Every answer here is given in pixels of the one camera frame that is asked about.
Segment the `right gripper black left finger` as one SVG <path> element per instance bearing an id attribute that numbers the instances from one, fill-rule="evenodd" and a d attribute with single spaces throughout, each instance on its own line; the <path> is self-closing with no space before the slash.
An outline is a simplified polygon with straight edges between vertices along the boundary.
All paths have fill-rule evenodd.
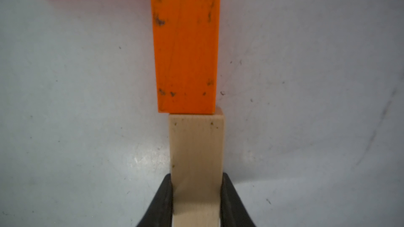
<path id="1" fill-rule="evenodd" d="M 173 185 L 167 174 L 137 227 L 171 227 L 173 222 Z"/>

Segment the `orange block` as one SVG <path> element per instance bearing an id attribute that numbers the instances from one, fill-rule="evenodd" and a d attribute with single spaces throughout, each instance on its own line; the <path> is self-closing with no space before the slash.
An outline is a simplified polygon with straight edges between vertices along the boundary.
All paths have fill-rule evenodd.
<path id="1" fill-rule="evenodd" d="M 158 110 L 215 112 L 221 0 L 150 0 Z"/>

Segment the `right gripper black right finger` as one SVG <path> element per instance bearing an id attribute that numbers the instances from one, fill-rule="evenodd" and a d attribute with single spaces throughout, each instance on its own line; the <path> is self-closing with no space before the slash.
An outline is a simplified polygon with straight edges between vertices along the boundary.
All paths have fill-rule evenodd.
<path id="1" fill-rule="evenodd" d="M 220 219 L 221 227 L 256 227 L 227 173 L 221 186 Z"/>

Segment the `natural wood block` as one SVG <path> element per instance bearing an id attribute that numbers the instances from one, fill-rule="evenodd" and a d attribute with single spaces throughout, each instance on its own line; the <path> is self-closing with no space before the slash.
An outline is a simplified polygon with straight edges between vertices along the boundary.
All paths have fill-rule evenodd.
<path id="1" fill-rule="evenodd" d="M 218 227 L 225 116 L 169 115 L 173 226 Z"/>

